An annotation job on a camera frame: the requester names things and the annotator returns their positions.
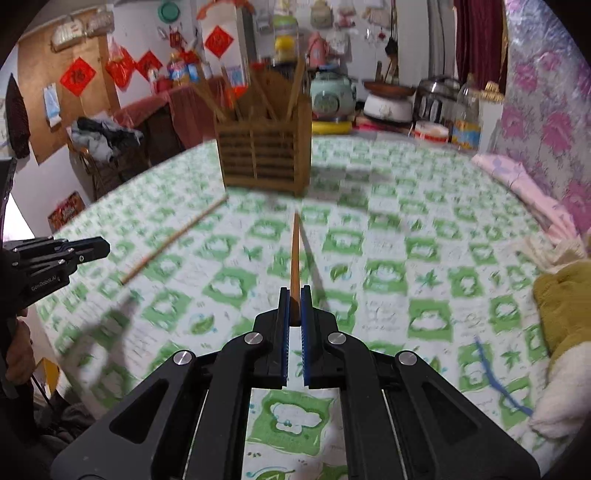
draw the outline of red cloth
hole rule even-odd
[[[223,80],[208,80],[218,105],[223,102]],[[216,138],[213,112],[192,86],[183,85],[134,102],[115,112],[113,119],[122,127],[136,128],[155,111],[168,104],[173,127],[186,149]]]
[[[503,37],[502,0],[454,0],[457,9],[456,60],[460,81],[473,73],[484,90],[500,83]]]

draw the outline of tablecloth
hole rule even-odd
[[[497,378],[533,407],[548,363],[531,289],[537,271],[511,242],[539,228],[512,193],[453,151],[315,138],[305,198],[229,189],[227,204],[120,285],[223,190],[210,142],[124,184],[59,233],[102,235],[112,248],[37,304],[94,415],[176,350],[216,351],[277,307],[298,210],[301,283],[340,330],[390,355],[415,351],[548,468],[563,445],[536,435],[489,386],[475,346],[478,336]],[[288,387],[252,393],[243,478],[345,478],[338,391],[303,387],[301,338],[291,330]]]

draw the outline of plastic bottle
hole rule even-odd
[[[468,150],[478,150],[480,144],[480,93],[474,75],[468,74],[466,83],[457,94],[452,143]]]
[[[168,62],[167,68],[170,79],[173,81],[175,87],[189,83],[189,69],[178,52],[172,52],[170,54],[170,61]]]

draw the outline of green lid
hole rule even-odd
[[[158,16],[164,23],[176,22],[178,16],[181,14],[178,5],[173,2],[164,1],[160,7],[158,7]]]

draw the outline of human hand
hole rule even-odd
[[[17,320],[17,331],[12,338],[6,354],[6,379],[15,385],[22,385],[33,375],[35,371],[35,356],[31,346],[31,331],[25,322]]]

